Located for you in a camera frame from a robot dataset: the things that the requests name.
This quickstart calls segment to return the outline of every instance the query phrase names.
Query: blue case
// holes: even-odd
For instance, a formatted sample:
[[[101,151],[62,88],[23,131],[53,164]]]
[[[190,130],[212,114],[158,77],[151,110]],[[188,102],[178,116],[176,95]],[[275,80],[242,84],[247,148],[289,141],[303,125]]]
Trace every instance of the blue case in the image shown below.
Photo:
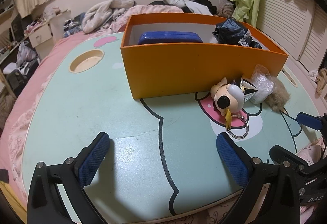
[[[141,35],[138,45],[175,42],[202,43],[202,40],[199,35],[194,32],[148,31]]]

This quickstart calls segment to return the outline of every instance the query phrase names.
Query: pink heart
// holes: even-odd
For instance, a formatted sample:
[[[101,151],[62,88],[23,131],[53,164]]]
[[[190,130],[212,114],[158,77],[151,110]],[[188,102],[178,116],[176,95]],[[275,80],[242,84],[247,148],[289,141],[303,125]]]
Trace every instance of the pink heart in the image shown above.
[[[117,38],[114,37],[114,36],[110,36],[110,37],[103,37],[99,40],[97,40],[95,43],[94,43],[94,47],[95,48],[99,48],[99,47],[102,47],[103,45],[105,45],[106,43],[110,43],[110,42],[113,42],[113,41],[116,41]]]
[[[225,126],[225,117],[220,115],[220,112],[217,110],[214,110],[214,100],[211,98],[211,96],[207,96],[203,99],[200,100],[201,103],[201,108],[204,111],[204,113],[214,122],[217,123],[221,126]],[[245,119],[248,120],[247,114],[243,111],[240,110],[238,112],[241,116],[244,116]],[[233,118],[232,120],[232,128],[237,129],[238,127],[244,126],[244,123],[238,119],[238,118]]]

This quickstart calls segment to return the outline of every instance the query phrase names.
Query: white louvered door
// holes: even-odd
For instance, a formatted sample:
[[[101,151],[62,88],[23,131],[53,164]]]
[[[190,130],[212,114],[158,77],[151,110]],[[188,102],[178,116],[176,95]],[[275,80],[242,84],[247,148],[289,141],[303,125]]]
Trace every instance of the white louvered door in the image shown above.
[[[308,70],[319,69],[327,50],[327,14],[316,4],[308,41],[300,62]]]
[[[313,11],[312,0],[260,0],[257,27],[298,60],[308,38]]]

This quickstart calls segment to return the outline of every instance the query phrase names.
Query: light green table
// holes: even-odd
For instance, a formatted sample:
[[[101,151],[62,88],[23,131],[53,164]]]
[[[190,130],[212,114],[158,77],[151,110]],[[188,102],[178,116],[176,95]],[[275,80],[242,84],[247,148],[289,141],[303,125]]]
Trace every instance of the light green table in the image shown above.
[[[61,164],[103,131],[112,139],[111,148],[84,189],[109,223],[159,221],[238,191],[216,150],[216,136],[225,128],[210,96],[133,100],[119,48],[123,33],[110,36],[117,40],[100,47],[105,55],[99,64],[79,74],[68,71],[75,57],[94,49],[105,36],[75,47],[49,82],[27,135],[22,166],[26,190],[37,162]],[[283,74],[279,78],[291,93],[289,116],[295,118],[300,111],[318,115],[299,83],[294,87]],[[321,136],[310,129],[305,133],[287,114],[273,113],[266,104],[247,102],[244,111],[250,131],[236,143],[264,161],[276,144],[295,153]],[[237,120],[232,126],[235,134],[244,132]],[[62,187],[60,191],[78,221]]]

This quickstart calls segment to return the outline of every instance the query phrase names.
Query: white blanket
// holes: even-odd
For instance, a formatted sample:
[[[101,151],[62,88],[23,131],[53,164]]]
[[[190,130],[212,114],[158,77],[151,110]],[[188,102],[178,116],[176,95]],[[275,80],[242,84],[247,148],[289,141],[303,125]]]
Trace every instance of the white blanket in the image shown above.
[[[135,5],[134,0],[109,0],[91,7],[82,22],[84,33],[90,33]]]

